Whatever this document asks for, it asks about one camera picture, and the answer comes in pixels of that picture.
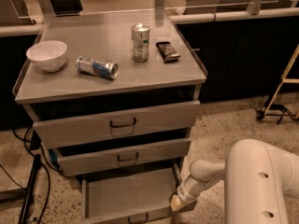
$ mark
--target terrazzo floor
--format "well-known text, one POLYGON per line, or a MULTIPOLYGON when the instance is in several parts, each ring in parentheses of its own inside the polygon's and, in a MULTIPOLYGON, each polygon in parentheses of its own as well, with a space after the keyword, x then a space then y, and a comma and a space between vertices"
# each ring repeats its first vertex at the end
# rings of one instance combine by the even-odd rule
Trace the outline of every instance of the terrazzo floor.
MULTIPOLYGON (((182 178, 188 175, 192 161, 202 159, 212 162, 225 161, 230 147, 238 140, 253 138, 265 141, 299 155, 299 122, 285 117, 277 125, 277 117, 266 116, 258 121, 255 107, 263 107, 266 97, 242 100, 203 103, 192 128, 192 145, 182 168, 182 178)), ((280 94, 278 103, 283 103, 291 112, 299 107, 299 92, 280 94)), ((26 129, 17 130, 23 136, 26 129)), ((26 186, 33 158, 27 153, 23 142, 11 130, 0 131, 0 164, 23 187, 26 186)), ((43 223, 79 223, 81 194, 77 182, 64 178, 50 169, 51 192, 43 223)), ((15 189, 7 175, 0 170, 1 190, 15 189)), ((45 171, 39 171, 34 211, 31 220, 39 217, 47 194, 48 179, 45 171)), ((224 223, 224 182, 201 194, 198 204, 191 212, 151 221, 152 224, 220 224, 224 223)), ((299 199, 285 199, 289 224, 298 223, 299 199)), ((1 223, 17 223, 21 202, 1 203, 1 223)))

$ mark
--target black cable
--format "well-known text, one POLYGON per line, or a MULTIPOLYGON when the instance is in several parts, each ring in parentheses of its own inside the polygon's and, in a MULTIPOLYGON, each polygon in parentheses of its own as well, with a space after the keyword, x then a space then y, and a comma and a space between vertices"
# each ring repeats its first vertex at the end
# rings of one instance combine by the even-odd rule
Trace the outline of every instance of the black cable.
POLYGON ((33 207, 32 207, 31 213, 30 213, 29 216, 28 216, 28 219, 29 219, 29 217, 30 217, 30 216, 34 213, 34 211, 35 211, 35 206, 36 206, 35 200, 33 200, 32 203, 33 203, 33 207))
POLYGON ((48 177, 48 192, 47 192, 47 197, 46 197, 46 201, 45 201, 43 210, 41 211, 41 214, 40 214, 39 219, 38 219, 38 221, 37 221, 38 224, 39 224, 39 223, 43 223, 43 222, 41 221, 41 219, 43 218, 44 213, 45 213, 45 211, 46 211, 46 208, 47 208, 47 206, 48 206, 49 196, 50 196, 50 173, 49 173, 49 170, 47 169, 47 167, 45 166, 44 163, 41 162, 41 165, 42 165, 42 167, 45 169, 46 174, 47 174, 47 177, 48 177))
POLYGON ((23 139, 22 139, 22 141, 23 141, 23 145, 24 145, 24 147, 25 147, 25 149, 27 150, 27 152, 32 156, 32 157, 34 157, 35 155, 34 155, 34 153, 32 152, 32 151, 30 151, 30 149, 28 148, 28 146, 27 146, 27 144, 26 144, 26 138, 27 138, 27 135, 28 135, 28 133, 29 133, 29 131, 32 129, 32 127, 29 127, 28 129, 27 129, 27 131, 26 131, 26 133, 25 133, 25 135, 24 135, 24 137, 23 137, 23 139))
POLYGON ((41 153, 42 153, 42 155, 43 155, 43 157, 44 157, 44 160, 45 160, 45 162, 47 163, 47 165, 49 166, 49 168, 52 169, 52 170, 54 170, 55 172, 57 172, 59 175, 68 178, 68 176, 64 175, 63 171, 61 171, 61 170, 59 170, 59 169, 53 167, 53 166, 49 163, 49 161, 48 161, 48 159, 46 158, 46 155, 45 155, 45 150, 44 150, 44 148, 43 148, 42 146, 40 146, 40 149, 41 149, 41 153))
POLYGON ((17 129, 12 130, 13 134, 15 135, 15 137, 18 138, 18 139, 20 139, 21 141, 24 141, 23 138, 21 138, 21 137, 18 136, 16 130, 17 130, 17 129))
POLYGON ((37 218, 35 217, 33 220, 30 220, 30 221, 27 222, 27 224, 30 224, 30 223, 38 223, 37 218))
POLYGON ((7 172, 7 170, 0 164, 0 167, 3 169, 3 171, 7 174, 7 176, 10 178, 11 181, 13 181, 17 186, 19 186, 21 189, 25 189, 23 188, 20 184, 18 184, 12 177, 11 175, 9 175, 9 173, 7 172))
MULTIPOLYGON (((24 135, 22 141, 23 141, 23 145, 24 145, 26 151, 27 151, 27 152, 34 158, 34 157, 35 157, 35 154, 34 154, 32 151, 30 151, 30 149, 28 148, 28 146, 27 146, 27 144, 26 144, 26 142, 27 142, 27 135, 28 135, 28 133, 29 133, 29 131, 30 131, 31 129, 32 129, 32 127, 29 127, 29 128, 26 130, 26 133, 25 133, 25 135, 24 135)), ((45 211, 46 211, 46 208, 47 208, 47 205, 48 205, 48 201, 49 201, 49 196, 50 196, 50 173, 49 173, 49 170, 47 169, 47 167, 45 166, 44 163, 40 162, 40 164, 41 164, 41 166, 45 169, 46 174, 47 174, 47 177, 48 177, 48 192, 47 192, 47 197, 46 197, 46 201, 45 201, 44 207, 43 207, 42 212, 41 212, 41 214, 40 214, 40 216, 39 216, 39 219, 38 219, 38 221, 37 221, 38 224, 39 224, 39 223, 43 223, 43 222, 41 221, 41 219, 42 219, 42 217, 44 216, 44 213, 45 213, 45 211)))

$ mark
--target gray cabinet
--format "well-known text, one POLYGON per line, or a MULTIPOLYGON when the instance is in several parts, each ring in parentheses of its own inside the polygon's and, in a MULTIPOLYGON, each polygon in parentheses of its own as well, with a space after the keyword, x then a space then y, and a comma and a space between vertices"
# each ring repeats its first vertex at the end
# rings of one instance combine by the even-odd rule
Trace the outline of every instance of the gray cabinet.
MULTIPOLYGON (((299 17, 179 24, 205 64, 208 76, 201 102, 269 95, 299 40, 299 17)), ((298 78, 297 59, 289 78, 298 78)), ((281 91, 297 91, 285 84, 281 91)))
POLYGON ((47 39, 67 44, 69 62, 51 74, 30 64, 16 101, 65 174, 80 181, 82 223, 142 223, 174 215, 169 201, 200 106, 202 64, 154 10, 54 18, 41 37, 47 39), (141 21, 150 27, 149 58, 137 63, 131 27, 141 21), (178 62, 163 62, 155 47, 161 40, 172 42, 178 62), (118 63, 120 74, 114 81, 82 75, 75 68, 79 55, 118 63))

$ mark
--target drawer front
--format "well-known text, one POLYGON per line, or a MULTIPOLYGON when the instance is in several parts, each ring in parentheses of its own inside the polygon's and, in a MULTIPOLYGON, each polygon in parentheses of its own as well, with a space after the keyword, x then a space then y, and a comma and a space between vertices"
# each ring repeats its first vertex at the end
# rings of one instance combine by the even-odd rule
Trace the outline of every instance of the drawer front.
POLYGON ((58 162, 66 175, 82 175, 152 161, 184 157, 191 141, 188 138, 123 147, 94 153, 61 157, 58 162))
POLYGON ((68 147, 144 133, 192 127, 199 102, 158 105, 34 123, 46 148, 68 147))
MULTIPOLYGON (((82 182, 84 224, 136 224, 173 216, 170 199, 179 184, 174 166, 147 169, 128 176, 82 182)), ((193 210, 196 203, 181 212, 193 210)))

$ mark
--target silver can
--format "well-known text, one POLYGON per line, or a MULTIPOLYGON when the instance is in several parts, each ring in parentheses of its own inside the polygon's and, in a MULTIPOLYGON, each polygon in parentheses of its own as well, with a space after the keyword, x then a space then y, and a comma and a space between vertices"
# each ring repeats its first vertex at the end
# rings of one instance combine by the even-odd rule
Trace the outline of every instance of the silver can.
POLYGON ((149 57, 150 27, 143 23, 132 26, 133 59, 144 62, 149 57))
POLYGON ((119 66, 116 63, 99 62, 85 56, 77 58, 76 67, 81 73, 105 79, 115 79, 119 74, 119 66))

